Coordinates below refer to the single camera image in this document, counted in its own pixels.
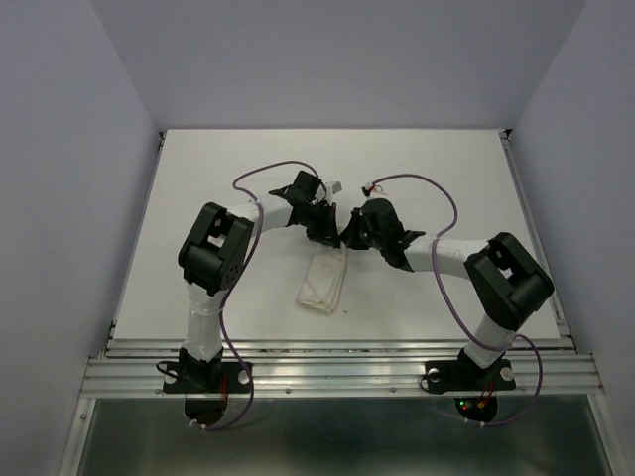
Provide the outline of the white cloth napkin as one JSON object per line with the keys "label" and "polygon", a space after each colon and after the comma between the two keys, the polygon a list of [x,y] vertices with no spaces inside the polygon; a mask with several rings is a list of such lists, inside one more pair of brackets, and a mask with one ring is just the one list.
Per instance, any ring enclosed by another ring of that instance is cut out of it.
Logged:
{"label": "white cloth napkin", "polygon": [[346,248],[318,244],[297,294],[297,305],[320,312],[336,312],[347,269]]}

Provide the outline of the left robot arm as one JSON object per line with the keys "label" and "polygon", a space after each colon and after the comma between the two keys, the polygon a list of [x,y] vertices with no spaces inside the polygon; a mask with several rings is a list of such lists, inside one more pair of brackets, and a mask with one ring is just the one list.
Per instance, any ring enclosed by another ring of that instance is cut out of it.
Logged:
{"label": "left robot arm", "polygon": [[218,393],[230,366],[222,362],[220,314],[261,235],[301,226],[315,243],[301,285],[299,304],[332,313],[346,270],[346,250],[336,226],[334,196],[339,182],[324,182],[305,171],[293,183],[243,205],[204,205],[182,246],[178,264],[188,285],[188,329],[179,357],[160,365],[167,393]]}

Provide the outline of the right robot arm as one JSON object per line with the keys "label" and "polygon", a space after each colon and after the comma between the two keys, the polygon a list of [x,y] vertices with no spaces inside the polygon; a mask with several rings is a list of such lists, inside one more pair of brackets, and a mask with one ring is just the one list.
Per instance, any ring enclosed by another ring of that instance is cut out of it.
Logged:
{"label": "right robot arm", "polygon": [[514,235],[500,232],[489,240],[461,241],[407,230],[389,200],[374,198],[352,211],[340,238],[352,250],[377,250],[393,268],[431,272],[437,281],[461,278],[473,286],[483,317],[476,330],[466,333],[468,342],[456,358],[427,364],[422,378],[427,392],[515,389],[504,355],[555,287]]}

